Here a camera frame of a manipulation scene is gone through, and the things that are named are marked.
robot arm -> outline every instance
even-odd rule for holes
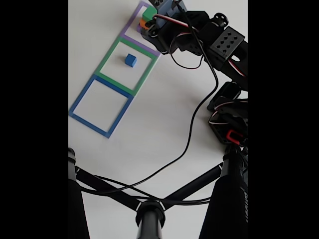
[[[174,0],[150,0],[150,2],[158,10],[158,14],[146,23],[149,27],[147,30],[142,29],[143,38],[152,43],[163,55],[173,53],[177,48],[198,56],[202,55],[192,35],[177,37],[182,32],[189,32],[188,26],[165,19],[169,17],[187,22],[176,2]],[[183,1],[177,3],[186,12],[196,29],[198,39],[212,66],[236,82],[241,90],[248,91],[248,43],[244,41],[245,37],[228,26],[225,15],[217,13],[213,18],[209,18],[204,11],[187,11]],[[232,60],[233,56],[240,61]]]

black tube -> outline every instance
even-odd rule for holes
[[[218,164],[216,167],[212,168],[211,170],[207,171],[203,175],[194,179],[193,181],[186,184],[182,188],[168,195],[165,199],[182,201],[183,199],[189,197],[193,193],[197,192],[199,189],[205,187],[209,183],[219,178],[221,173],[221,169],[219,166],[222,166],[222,165],[223,163]],[[174,204],[168,204],[168,203],[163,203],[163,205],[166,210],[174,206]]]
[[[235,153],[224,158],[199,239],[248,238],[248,187],[243,180],[242,162]]]
[[[159,215],[155,211],[144,213],[138,231],[137,239],[162,239]]]
[[[89,238],[80,186],[68,179],[68,239]]]

